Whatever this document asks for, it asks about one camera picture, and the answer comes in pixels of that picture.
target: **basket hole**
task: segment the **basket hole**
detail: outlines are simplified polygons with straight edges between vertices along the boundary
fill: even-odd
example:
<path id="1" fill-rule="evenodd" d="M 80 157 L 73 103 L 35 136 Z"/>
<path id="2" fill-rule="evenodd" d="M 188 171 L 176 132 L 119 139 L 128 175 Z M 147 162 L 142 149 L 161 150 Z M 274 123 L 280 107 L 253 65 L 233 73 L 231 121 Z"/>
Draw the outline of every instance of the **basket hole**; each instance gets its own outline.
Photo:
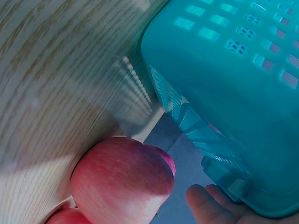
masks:
<path id="1" fill-rule="evenodd" d="M 265 9 L 263 6 L 261 6 L 260 4 L 255 3 L 255 2 L 252 3 L 251 7 L 254 10 L 256 10 L 256 11 L 258 11 L 260 13 L 263 13 L 263 14 L 267 13 L 267 9 Z"/>
<path id="2" fill-rule="evenodd" d="M 299 49 L 299 41 L 295 40 L 294 46 L 295 46 L 295 48 Z"/>
<path id="3" fill-rule="evenodd" d="M 243 26 L 239 26 L 237 28 L 237 33 L 240 34 L 241 36 L 245 36 L 249 39 L 252 39 L 256 35 L 255 32 L 253 32 L 252 30 L 250 30 L 246 27 L 243 27 Z"/>
<path id="4" fill-rule="evenodd" d="M 280 11 L 282 11 L 284 13 L 288 13 L 289 15 L 293 14 L 293 10 L 289 9 L 288 7 L 283 6 L 282 4 L 279 4 L 278 8 L 280 9 Z"/>
<path id="5" fill-rule="evenodd" d="M 221 26 L 224 26 L 224 27 L 226 27 L 229 23 L 228 19 L 226 19 L 222 16 L 219 16 L 219 15 L 212 15 L 211 21 L 214 22 L 214 23 L 217 23 Z"/>
<path id="6" fill-rule="evenodd" d="M 220 34 L 211 30 L 211 29 L 208 29 L 206 27 L 203 27 L 200 31 L 199 31 L 199 35 L 208 39 L 208 40 L 211 40 L 211 41 L 216 41 L 219 37 L 220 37 Z"/>
<path id="7" fill-rule="evenodd" d="M 276 35 L 278 36 L 279 38 L 281 39 L 284 39 L 285 38 L 285 32 L 278 29 L 277 27 L 271 27 L 270 28 L 270 32 L 273 34 L 273 35 Z"/>
<path id="8" fill-rule="evenodd" d="M 278 46 L 277 44 L 275 44 L 269 40 L 264 40 L 263 47 L 275 54 L 278 54 L 280 51 L 280 46 Z"/>
<path id="9" fill-rule="evenodd" d="M 282 17 L 282 16 L 279 15 L 279 14 L 276 14 L 276 15 L 274 16 L 274 19 L 275 19 L 277 22 L 280 22 L 280 23 L 282 23 L 282 24 L 284 24 L 284 25 L 286 25 L 286 26 L 289 26 L 289 24 L 290 24 L 290 21 L 289 21 L 288 19 Z"/>
<path id="10" fill-rule="evenodd" d="M 233 6 L 231 6 L 229 4 L 226 4 L 226 3 L 222 3 L 220 5 L 220 8 L 223 9 L 224 11 L 227 11 L 227 12 L 232 13 L 232 14 L 235 14 L 238 11 L 238 9 L 236 7 L 233 7 Z"/>
<path id="11" fill-rule="evenodd" d="M 187 20 L 183 17 L 179 17 L 174 21 L 174 25 L 181 27 L 186 30 L 190 30 L 194 26 L 194 22 Z"/>
<path id="12" fill-rule="evenodd" d="M 258 25 L 258 26 L 261 24 L 261 19 L 252 14 L 247 14 L 245 16 L 245 19 L 249 22 L 254 23 L 255 25 Z"/>
<path id="13" fill-rule="evenodd" d="M 281 80 L 288 84 L 290 87 L 292 87 L 293 89 L 296 89 L 297 88 L 297 85 L 298 85 L 298 79 L 293 76 L 292 74 L 290 74 L 289 72 L 287 71 L 283 71 L 282 72 L 282 75 L 281 75 Z"/>
<path id="14" fill-rule="evenodd" d="M 294 65 L 297 69 L 299 69 L 299 58 L 294 55 L 289 56 L 289 62 Z"/>
<path id="15" fill-rule="evenodd" d="M 285 0 L 286 3 L 289 3 L 290 5 L 294 6 L 295 1 L 294 0 Z"/>
<path id="16" fill-rule="evenodd" d="M 265 69 L 266 71 L 271 71 L 274 65 L 272 61 L 268 60 L 267 58 L 261 55 L 256 56 L 254 64 L 256 64 L 258 67 Z"/>
<path id="17" fill-rule="evenodd" d="M 194 15 L 197 15 L 197 16 L 202 16 L 203 13 L 205 12 L 204 9 L 202 9 L 200 7 L 196 7 L 196 6 L 188 6 L 186 11 L 189 12 L 189 13 L 192 13 Z"/>
<path id="18" fill-rule="evenodd" d="M 237 41 L 231 40 L 229 41 L 229 43 L 227 44 L 227 49 L 239 54 L 239 55 L 243 55 L 246 51 L 246 47 L 242 44 L 240 44 Z"/>
<path id="19" fill-rule="evenodd" d="M 214 0 L 201 0 L 201 1 L 207 4 L 212 4 Z"/>

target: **plastic basket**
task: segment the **plastic basket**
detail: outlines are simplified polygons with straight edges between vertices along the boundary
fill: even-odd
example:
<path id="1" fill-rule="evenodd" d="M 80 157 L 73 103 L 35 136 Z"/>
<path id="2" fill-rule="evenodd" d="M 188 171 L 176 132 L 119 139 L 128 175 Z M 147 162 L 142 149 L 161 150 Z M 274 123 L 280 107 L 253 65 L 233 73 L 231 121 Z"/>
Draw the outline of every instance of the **plastic basket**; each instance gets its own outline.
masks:
<path id="1" fill-rule="evenodd" d="M 265 217 L 299 210 L 299 3 L 171 0 L 142 55 L 205 172 Z"/>

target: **apple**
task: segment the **apple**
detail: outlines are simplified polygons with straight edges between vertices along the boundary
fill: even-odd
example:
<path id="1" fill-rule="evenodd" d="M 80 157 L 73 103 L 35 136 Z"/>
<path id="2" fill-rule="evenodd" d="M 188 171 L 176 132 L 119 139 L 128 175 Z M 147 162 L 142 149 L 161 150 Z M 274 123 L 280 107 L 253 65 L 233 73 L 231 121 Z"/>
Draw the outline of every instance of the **apple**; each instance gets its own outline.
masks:
<path id="1" fill-rule="evenodd" d="M 76 208 L 68 208 L 54 214 L 47 224 L 91 224 Z"/>
<path id="2" fill-rule="evenodd" d="M 74 169 L 71 192 L 93 224 L 149 224 L 174 187 L 170 166 L 136 140 L 111 138 Z"/>
<path id="3" fill-rule="evenodd" d="M 165 162 L 168 164 L 168 166 L 170 167 L 170 169 L 172 170 L 173 175 L 175 176 L 176 174 L 176 166 L 174 164 L 173 159 L 170 157 L 170 155 L 165 152 L 164 150 L 156 147 L 156 146 L 151 146 L 151 145 L 146 145 L 152 149 L 154 149 L 157 153 L 160 154 L 160 156 L 165 160 Z"/>

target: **blue floor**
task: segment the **blue floor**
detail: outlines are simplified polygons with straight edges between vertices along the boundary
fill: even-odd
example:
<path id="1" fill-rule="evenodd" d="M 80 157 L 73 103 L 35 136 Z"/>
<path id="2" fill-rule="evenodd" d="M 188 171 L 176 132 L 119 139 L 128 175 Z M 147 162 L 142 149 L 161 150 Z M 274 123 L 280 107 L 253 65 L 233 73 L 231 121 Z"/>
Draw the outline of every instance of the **blue floor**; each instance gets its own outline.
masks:
<path id="1" fill-rule="evenodd" d="M 213 183 L 200 165 L 202 153 L 167 115 L 160 119 L 145 143 L 168 152 L 177 169 L 173 193 L 151 224 L 197 224 L 187 207 L 185 192 L 193 184 L 206 186 Z"/>

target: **wooden surface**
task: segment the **wooden surface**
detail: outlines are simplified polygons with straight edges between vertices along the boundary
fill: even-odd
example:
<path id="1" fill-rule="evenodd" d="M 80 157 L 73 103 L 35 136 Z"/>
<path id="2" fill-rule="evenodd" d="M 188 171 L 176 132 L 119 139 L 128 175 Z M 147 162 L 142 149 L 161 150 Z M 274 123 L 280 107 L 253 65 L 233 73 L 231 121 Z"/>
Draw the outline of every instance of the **wooden surface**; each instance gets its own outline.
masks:
<path id="1" fill-rule="evenodd" d="M 144 140 L 162 111 L 140 40 L 165 3 L 0 1 L 0 224 L 43 224 L 101 139 Z"/>

